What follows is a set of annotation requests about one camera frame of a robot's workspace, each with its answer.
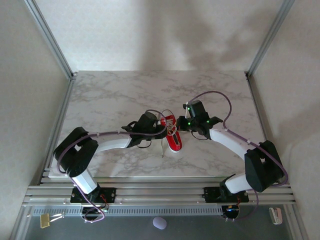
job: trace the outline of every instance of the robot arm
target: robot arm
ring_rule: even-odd
[[[179,117],[177,120],[179,131],[198,132],[207,139],[227,147],[244,160],[245,173],[231,175],[220,183],[221,198],[224,202],[228,202],[229,197],[246,190],[253,189],[261,193],[284,176],[279,166],[260,149],[230,134],[218,117],[210,118],[201,101],[195,100],[184,104],[183,107],[189,111],[190,118]],[[259,147],[281,164],[272,142],[268,140],[261,142]]]
[[[179,131],[198,132],[207,139],[224,145],[244,160],[245,173],[231,175],[220,183],[218,189],[220,197],[217,202],[230,203],[236,195],[250,189],[261,193],[284,176],[282,170],[263,152],[226,131],[221,119],[218,117],[210,118],[201,101],[193,101],[184,107],[189,110],[191,117],[180,116],[178,118],[177,127]],[[131,122],[122,128],[126,130],[127,134],[95,134],[78,142],[79,150],[76,150],[73,146],[61,158],[61,167],[93,202],[99,202],[102,191],[87,169],[94,154],[110,149],[130,148],[139,145],[142,140],[162,139],[167,135],[166,130],[162,131],[165,127],[158,124],[156,116],[150,112],[143,114],[139,121]],[[82,127],[74,129],[55,149],[55,158],[59,159],[66,148],[86,135],[88,135],[88,132]],[[272,142],[260,143],[260,147],[281,164]]]
[[[157,117],[145,112],[138,121],[133,121],[122,129],[127,134],[94,134],[89,133],[82,127],[75,128],[65,140],[54,150],[54,157],[58,160],[63,152],[72,146],[61,158],[59,165],[77,186],[89,196],[90,200],[97,201],[101,193],[99,184],[87,169],[94,154],[111,150],[125,149],[137,146],[142,140],[162,139],[166,137],[165,126],[158,124]]]

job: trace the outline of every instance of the metal clip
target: metal clip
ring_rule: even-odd
[[[269,213],[274,225],[280,225],[283,222],[281,209],[279,207],[269,207]]]
[[[65,212],[52,215],[51,218],[53,218],[53,219],[50,220],[49,213],[42,214],[40,216],[40,227],[42,229],[44,229],[46,227],[50,227],[50,223],[52,223],[52,222],[54,222],[54,221],[56,221],[58,219],[65,218]]]

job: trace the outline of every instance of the marble tabletop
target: marble tabletop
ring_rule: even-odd
[[[243,71],[80,71],[58,143],[76,127],[89,132],[119,130],[137,121],[147,109],[170,109],[176,118],[185,114],[183,104],[196,95],[216,90],[232,103],[227,125],[252,141],[264,139],[254,101]],[[219,94],[199,98],[210,117],[224,119],[227,101]],[[181,133],[183,148],[173,153],[163,141],[149,148],[112,149],[96,154],[88,169],[94,177],[225,177],[244,171],[244,162],[211,140],[197,140]],[[49,177],[64,177],[51,164]]]

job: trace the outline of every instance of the vent grille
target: vent grille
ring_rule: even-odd
[[[65,216],[78,216],[82,208],[77,207],[55,207],[46,209],[38,207],[33,216],[42,214],[62,214]],[[111,206],[105,213],[107,216],[207,216],[222,215],[221,206]]]

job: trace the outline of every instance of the red shoe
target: red shoe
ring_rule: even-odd
[[[167,121],[167,136],[165,137],[169,148],[172,152],[177,153],[181,150],[182,148],[182,141],[180,138],[180,134],[178,132],[178,129],[176,127],[176,118],[174,115],[169,115],[165,117],[166,121]],[[164,120],[164,118],[161,118],[161,125],[165,126],[166,122]]]

